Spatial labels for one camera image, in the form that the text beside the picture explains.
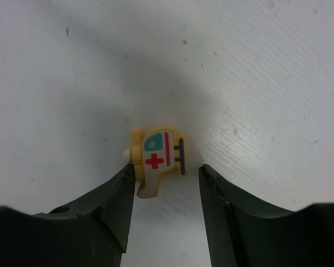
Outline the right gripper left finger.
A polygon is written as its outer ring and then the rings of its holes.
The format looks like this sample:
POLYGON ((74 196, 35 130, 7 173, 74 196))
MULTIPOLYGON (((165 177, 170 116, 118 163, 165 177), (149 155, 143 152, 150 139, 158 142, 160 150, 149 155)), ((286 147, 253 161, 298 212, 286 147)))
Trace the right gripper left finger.
POLYGON ((48 213, 0 206, 0 266, 119 266, 127 250, 135 175, 109 181, 48 213))

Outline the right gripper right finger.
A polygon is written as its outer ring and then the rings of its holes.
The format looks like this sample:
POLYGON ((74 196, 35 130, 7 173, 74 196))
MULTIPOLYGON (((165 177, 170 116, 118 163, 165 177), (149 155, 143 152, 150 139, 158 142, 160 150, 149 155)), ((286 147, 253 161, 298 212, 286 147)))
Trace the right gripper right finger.
POLYGON ((334 266, 334 203, 286 210, 206 164, 199 187, 212 266, 334 266))

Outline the wooden helicopter toy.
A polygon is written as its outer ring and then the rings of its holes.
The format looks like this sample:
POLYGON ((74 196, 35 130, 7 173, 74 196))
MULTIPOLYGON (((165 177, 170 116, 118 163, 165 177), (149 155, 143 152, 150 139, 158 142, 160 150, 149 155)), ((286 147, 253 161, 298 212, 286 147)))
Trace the wooden helicopter toy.
POLYGON ((135 179, 140 182, 137 197, 155 198, 162 176, 178 169, 186 175, 185 135, 172 126, 162 126, 144 133, 131 130, 131 146, 123 158, 134 167, 135 179))

